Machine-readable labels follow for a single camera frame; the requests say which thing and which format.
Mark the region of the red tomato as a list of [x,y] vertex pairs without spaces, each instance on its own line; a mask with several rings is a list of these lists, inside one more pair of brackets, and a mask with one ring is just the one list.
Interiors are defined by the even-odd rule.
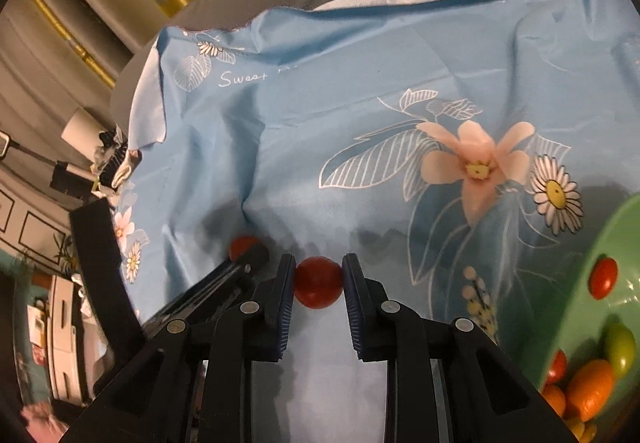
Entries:
[[555,385],[563,380],[567,370],[567,357],[563,350],[559,349],[555,352],[551,365],[548,368],[546,385]]
[[601,257],[594,263],[589,276],[588,289],[591,296],[596,300],[603,300],[610,293],[617,283],[618,265],[611,257]]
[[236,237],[229,245],[228,255],[231,261],[238,260],[248,249],[259,244],[260,241],[255,236],[242,235]]
[[294,271],[294,296],[309,309],[329,307],[343,293],[343,270],[326,257],[309,257]]

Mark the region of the large orange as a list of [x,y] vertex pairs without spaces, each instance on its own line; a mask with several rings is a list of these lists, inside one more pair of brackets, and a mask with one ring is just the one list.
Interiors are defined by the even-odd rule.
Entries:
[[606,359],[593,359],[580,367],[565,390],[565,416],[583,423],[593,419],[605,407],[614,385],[613,367]]

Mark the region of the light blue floral cloth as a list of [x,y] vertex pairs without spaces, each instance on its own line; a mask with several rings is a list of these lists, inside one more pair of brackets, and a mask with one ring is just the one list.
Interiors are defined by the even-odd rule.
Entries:
[[141,321],[250,234],[353,252],[390,299],[518,365],[639,189],[631,0],[334,0],[167,26],[122,74],[116,234]]

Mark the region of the small orange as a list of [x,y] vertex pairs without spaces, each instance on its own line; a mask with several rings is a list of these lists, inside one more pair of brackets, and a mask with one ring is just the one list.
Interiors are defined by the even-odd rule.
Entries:
[[552,383],[544,386],[541,395],[555,411],[555,414],[563,418],[566,410],[566,396],[562,389]]

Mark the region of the green lemon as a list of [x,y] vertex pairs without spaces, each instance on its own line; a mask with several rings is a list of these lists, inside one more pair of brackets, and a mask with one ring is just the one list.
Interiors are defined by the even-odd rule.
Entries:
[[616,379],[625,377],[636,359],[636,338],[622,323],[608,326],[603,342],[605,359],[611,364]]

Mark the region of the white paper roll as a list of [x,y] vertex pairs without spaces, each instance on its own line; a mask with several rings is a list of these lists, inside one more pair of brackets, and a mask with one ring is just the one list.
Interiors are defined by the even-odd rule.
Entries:
[[77,108],[76,112],[68,119],[61,133],[62,140],[75,151],[90,160],[94,159],[96,150],[102,146],[100,133],[103,126],[83,108]]

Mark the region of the small yellow-orange fruit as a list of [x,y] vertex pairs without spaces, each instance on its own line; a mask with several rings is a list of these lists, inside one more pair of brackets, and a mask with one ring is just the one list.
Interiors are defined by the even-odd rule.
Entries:
[[592,421],[584,423],[582,419],[578,417],[567,419],[565,424],[578,443],[592,443],[598,433],[598,428],[595,423]]

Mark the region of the green plastic bowl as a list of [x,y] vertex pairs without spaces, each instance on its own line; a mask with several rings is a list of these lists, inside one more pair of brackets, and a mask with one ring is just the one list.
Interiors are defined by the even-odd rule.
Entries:
[[[617,264],[617,281],[608,296],[593,298],[589,280],[602,258]],[[603,357],[605,330],[620,323],[639,336],[639,196],[632,195],[606,221],[582,262],[570,272],[559,296],[551,300],[529,346],[521,367],[538,389],[547,380],[555,353],[567,358],[566,379],[582,365]]]

